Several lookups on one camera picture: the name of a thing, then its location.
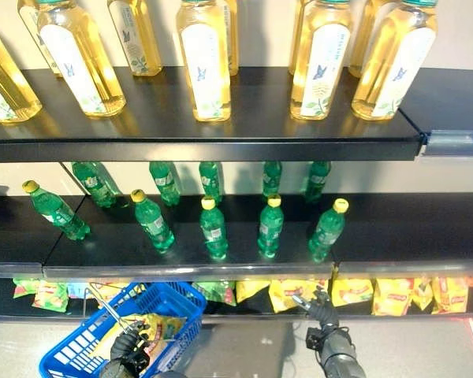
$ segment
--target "green soda bottle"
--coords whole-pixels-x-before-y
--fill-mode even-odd
[[[343,198],[337,198],[333,208],[322,213],[314,235],[308,241],[308,249],[312,253],[314,261],[324,261],[331,246],[337,241],[338,236],[344,230],[344,214],[347,209],[348,202]]]
[[[210,256],[216,260],[226,257],[228,251],[228,240],[226,239],[226,227],[224,225],[224,215],[221,210],[215,207],[215,200],[211,196],[202,199],[202,215],[199,224],[205,236],[205,244],[210,252]]]
[[[281,196],[268,197],[268,205],[261,212],[259,225],[258,247],[265,258],[274,258],[278,250],[278,239],[284,223],[281,210]]]
[[[91,161],[74,161],[72,163],[74,176],[84,185],[86,190],[100,207],[111,207],[116,203],[116,196],[106,182],[100,167]]]
[[[263,166],[263,197],[267,200],[271,195],[278,194],[281,183],[282,163],[279,161],[266,161]]]
[[[170,165],[164,161],[151,161],[149,163],[149,172],[155,180],[156,187],[161,194],[161,199],[167,206],[178,205],[181,194],[177,189],[175,180],[173,179]]]
[[[163,219],[159,206],[145,196],[140,189],[132,191],[130,197],[135,203],[135,218],[149,236],[160,254],[173,244],[175,237]]]
[[[23,190],[32,198],[37,213],[61,229],[67,238],[82,240],[89,234],[89,226],[81,220],[59,195],[43,190],[35,181],[23,183]]]
[[[203,190],[211,196],[216,203],[221,201],[221,188],[219,187],[219,169],[215,161],[202,161],[199,163],[199,175],[202,178]]]
[[[305,198],[307,202],[317,202],[321,198],[322,189],[326,184],[326,177],[330,174],[330,161],[314,161],[308,173],[307,191]]]

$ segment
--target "plastic bottle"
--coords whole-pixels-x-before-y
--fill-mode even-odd
[[[199,224],[205,236],[205,245],[213,259],[222,260],[228,251],[224,215],[215,207],[215,200],[211,196],[203,197],[202,208]]]
[[[268,205],[261,212],[259,224],[259,252],[266,258],[274,258],[278,250],[278,240],[284,223],[281,210],[281,196],[268,197]]]
[[[348,0],[314,0],[305,7],[292,82],[291,115],[321,120],[330,112],[350,33]]]
[[[224,15],[215,0],[182,0],[177,32],[195,119],[231,114]]]
[[[263,197],[268,200],[271,195],[278,194],[281,184],[282,163],[279,161],[265,161],[263,166]]]
[[[307,202],[317,202],[321,198],[322,189],[326,185],[326,177],[330,174],[330,161],[314,161],[308,173],[307,190],[305,198]]]
[[[215,161],[202,161],[199,163],[199,175],[202,180],[203,190],[211,196],[216,203],[222,200],[219,186],[219,169]]]
[[[161,194],[161,199],[167,206],[175,206],[181,199],[181,194],[175,184],[170,165],[164,161],[151,161],[149,172]]]
[[[356,94],[354,113],[364,120],[394,117],[437,33],[437,0],[403,0],[382,22]]]
[[[33,90],[0,40],[0,122],[21,122],[42,109]]]
[[[81,220],[59,195],[43,190],[35,181],[23,183],[23,190],[30,194],[37,213],[61,229],[67,238],[82,240],[89,234],[89,226]]]
[[[96,205],[111,207],[116,203],[116,196],[106,177],[99,171],[99,167],[92,161],[74,161],[72,163],[74,176],[83,184]]]
[[[125,96],[89,14],[75,0],[37,2],[40,37],[82,111],[91,117],[119,113]]]
[[[110,17],[134,76],[162,70],[158,44],[145,0],[108,0]]]
[[[314,261],[324,261],[331,246],[337,241],[341,232],[344,230],[344,214],[348,209],[348,202],[343,198],[337,198],[333,208],[322,213],[318,220],[314,235],[308,241]]]
[[[143,191],[136,189],[131,193],[135,203],[135,218],[149,236],[160,254],[173,244],[175,237],[161,215],[159,206],[146,197]]]

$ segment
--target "yellow bottle cap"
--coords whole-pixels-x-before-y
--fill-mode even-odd
[[[348,201],[343,198],[337,198],[334,200],[333,210],[339,214],[343,214],[348,209]]]
[[[28,180],[23,182],[23,190],[27,193],[33,193],[39,189],[39,185],[34,180]]]

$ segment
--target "blue plastic basket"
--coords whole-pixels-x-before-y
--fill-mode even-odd
[[[201,328],[201,317],[207,302],[187,283],[168,282],[131,283],[109,304],[121,317],[132,313],[157,313],[186,318],[184,326],[174,337],[175,341],[168,343],[155,362],[141,375],[148,378],[170,370],[195,339]],[[43,378],[98,377],[106,360],[88,355],[114,324],[116,321],[106,309],[99,310],[43,357],[39,365],[40,375]]]

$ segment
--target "yellow snack bag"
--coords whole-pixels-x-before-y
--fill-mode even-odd
[[[310,301],[315,298],[314,291],[317,290],[317,286],[326,291],[328,283],[329,280],[271,280],[268,293],[274,312],[280,313],[298,306],[292,300],[294,294]]]
[[[466,278],[433,278],[433,313],[465,313],[468,285]]]
[[[331,292],[331,301],[335,307],[351,303],[370,301],[373,297],[373,285],[370,280],[335,280]]]
[[[411,279],[377,279],[371,313],[392,317],[405,315],[412,301],[413,283]]]
[[[252,295],[255,295],[258,291],[261,291],[265,287],[270,285],[270,281],[237,281],[236,282],[236,302],[240,303]]]

